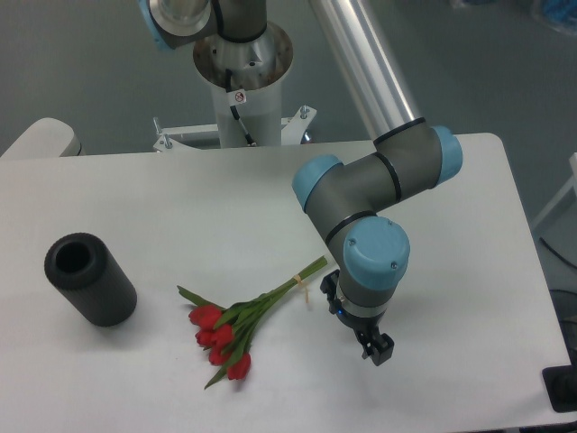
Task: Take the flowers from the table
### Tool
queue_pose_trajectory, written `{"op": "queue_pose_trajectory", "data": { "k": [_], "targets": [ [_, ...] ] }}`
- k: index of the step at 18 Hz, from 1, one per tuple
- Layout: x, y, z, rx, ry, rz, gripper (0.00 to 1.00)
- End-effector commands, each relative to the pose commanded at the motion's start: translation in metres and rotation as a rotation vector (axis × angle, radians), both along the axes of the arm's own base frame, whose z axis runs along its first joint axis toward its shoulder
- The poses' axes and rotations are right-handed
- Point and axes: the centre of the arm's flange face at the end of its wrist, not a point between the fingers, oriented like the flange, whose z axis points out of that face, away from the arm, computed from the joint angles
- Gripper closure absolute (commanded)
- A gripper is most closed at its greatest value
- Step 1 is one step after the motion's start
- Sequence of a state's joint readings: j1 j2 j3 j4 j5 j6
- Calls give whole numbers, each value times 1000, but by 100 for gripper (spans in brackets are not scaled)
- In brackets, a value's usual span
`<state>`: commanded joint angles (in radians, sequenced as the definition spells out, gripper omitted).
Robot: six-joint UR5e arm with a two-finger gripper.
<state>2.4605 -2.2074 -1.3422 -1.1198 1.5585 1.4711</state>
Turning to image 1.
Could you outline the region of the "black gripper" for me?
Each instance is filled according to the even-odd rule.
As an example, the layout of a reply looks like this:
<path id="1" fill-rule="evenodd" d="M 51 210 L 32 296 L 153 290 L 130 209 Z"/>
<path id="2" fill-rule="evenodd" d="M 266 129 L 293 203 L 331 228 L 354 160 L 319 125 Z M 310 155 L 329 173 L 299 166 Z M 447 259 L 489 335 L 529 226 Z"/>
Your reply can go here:
<path id="1" fill-rule="evenodd" d="M 322 279 L 320 290 L 326 295 L 329 312 L 354 332 L 362 346 L 362 358 L 371 359 L 376 366 L 387 362 L 392 357 L 394 341 L 380 332 L 379 323 L 389 302 L 370 308 L 353 304 L 341 289 L 339 270 Z"/>

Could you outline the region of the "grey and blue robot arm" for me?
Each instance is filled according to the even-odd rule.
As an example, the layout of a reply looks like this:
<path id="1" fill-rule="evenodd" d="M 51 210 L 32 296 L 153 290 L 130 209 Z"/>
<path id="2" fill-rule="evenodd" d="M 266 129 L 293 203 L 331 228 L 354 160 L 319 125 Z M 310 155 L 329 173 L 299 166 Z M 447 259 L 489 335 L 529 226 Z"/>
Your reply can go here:
<path id="1" fill-rule="evenodd" d="M 292 43 L 263 1 L 142 1 L 155 43 L 192 44 L 197 72 L 211 88 L 224 148 L 300 143 L 310 116 L 283 124 L 280 84 Z M 315 1 L 312 10 L 337 59 L 374 144 L 351 163 L 316 157 L 292 188 L 337 263 L 321 284 L 329 309 L 351 328 L 363 354 L 387 361 L 392 339 L 378 328 L 408 267 L 408 236 L 382 211 L 453 178 L 463 165 L 458 139 L 413 107 L 380 27 L 365 1 Z"/>

